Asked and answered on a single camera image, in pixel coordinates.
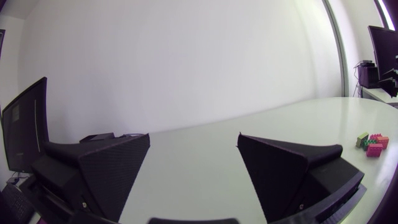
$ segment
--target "keyboard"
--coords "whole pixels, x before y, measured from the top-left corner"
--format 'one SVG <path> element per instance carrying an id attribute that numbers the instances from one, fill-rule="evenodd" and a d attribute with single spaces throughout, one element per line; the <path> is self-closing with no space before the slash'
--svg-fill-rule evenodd
<path id="1" fill-rule="evenodd" d="M 7 184 L 1 193 L 19 223 L 28 223 L 34 209 L 25 195 L 12 184 Z"/>

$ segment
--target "black monitor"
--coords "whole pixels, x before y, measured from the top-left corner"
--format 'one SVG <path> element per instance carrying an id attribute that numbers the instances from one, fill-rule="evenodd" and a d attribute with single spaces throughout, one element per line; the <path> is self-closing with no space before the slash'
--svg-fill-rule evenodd
<path id="1" fill-rule="evenodd" d="M 385 73 L 397 69 L 398 33 L 382 27 L 369 26 L 376 64 L 379 69 L 379 79 L 383 80 Z"/>
<path id="2" fill-rule="evenodd" d="M 149 148 L 149 135 L 45 143 L 20 188 L 47 223 L 86 217 L 117 222 Z"/>
<path id="3" fill-rule="evenodd" d="M 49 141 L 46 114 L 47 78 L 28 87 L 2 111 L 2 134 L 8 168 L 31 173 L 30 165 L 44 153 Z"/>

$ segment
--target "pink lego brick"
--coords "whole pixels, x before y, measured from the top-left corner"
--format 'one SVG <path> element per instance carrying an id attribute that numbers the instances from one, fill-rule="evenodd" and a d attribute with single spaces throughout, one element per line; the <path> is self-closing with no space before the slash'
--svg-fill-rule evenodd
<path id="1" fill-rule="evenodd" d="M 388 142 L 389 142 L 388 137 L 377 137 L 377 143 L 383 145 L 383 149 L 387 149 Z"/>
<path id="2" fill-rule="evenodd" d="M 371 136 L 369 137 L 369 139 L 374 139 L 374 140 L 376 140 L 377 137 L 382 137 L 382 135 L 381 135 L 381 134 L 371 134 Z"/>
<path id="3" fill-rule="evenodd" d="M 380 157 L 381 151 L 383 149 L 382 144 L 370 144 L 368 150 L 366 151 L 366 156 L 368 157 Z"/>

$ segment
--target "white table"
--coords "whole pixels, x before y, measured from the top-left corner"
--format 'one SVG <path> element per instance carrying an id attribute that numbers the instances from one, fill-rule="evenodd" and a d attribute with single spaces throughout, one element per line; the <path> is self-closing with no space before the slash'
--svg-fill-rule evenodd
<path id="1" fill-rule="evenodd" d="M 365 87 L 362 87 L 362 92 L 365 93 L 363 94 L 364 98 L 368 98 L 370 96 L 371 98 L 374 98 L 377 101 L 387 103 L 388 105 L 391 106 L 398 106 L 398 97 L 393 97 L 386 93 L 382 88 L 375 88 L 375 89 L 368 89 Z"/>
<path id="2" fill-rule="evenodd" d="M 365 173 L 368 189 L 343 223 L 366 223 L 398 163 L 398 110 L 360 98 L 310 100 L 194 128 L 150 134 L 151 147 L 124 207 L 121 223 L 151 217 L 266 223 L 236 148 L 239 132 L 312 145 L 341 144 L 342 157 Z M 363 132 L 390 137 L 380 158 L 355 148 Z"/>

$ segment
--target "toy block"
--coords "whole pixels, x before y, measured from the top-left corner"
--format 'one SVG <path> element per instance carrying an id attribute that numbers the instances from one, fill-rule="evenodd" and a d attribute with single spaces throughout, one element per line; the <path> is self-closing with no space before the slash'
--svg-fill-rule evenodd
<path id="1" fill-rule="evenodd" d="M 356 147 L 361 147 L 363 142 L 368 140 L 369 133 L 365 132 L 356 138 Z"/>
<path id="2" fill-rule="evenodd" d="M 383 145 L 383 149 L 387 149 L 388 142 L 389 142 L 389 138 L 388 137 L 377 137 L 377 143 L 378 144 L 382 144 Z"/>
<path id="3" fill-rule="evenodd" d="M 368 150 L 368 146 L 370 144 L 376 144 L 376 143 L 377 143 L 376 140 L 366 140 L 366 141 L 363 142 L 362 148 L 363 148 L 364 151 L 367 151 Z"/>
<path id="4" fill-rule="evenodd" d="M 383 149 L 382 144 L 369 144 L 368 150 L 366 151 L 366 156 L 380 157 L 382 149 Z"/>
<path id="5" fill-rule="evenodd" d="M 381 134 L 371 134 L 369 139 L 377 139 L 377 137 L 382 137 L 382 135 Z"/>

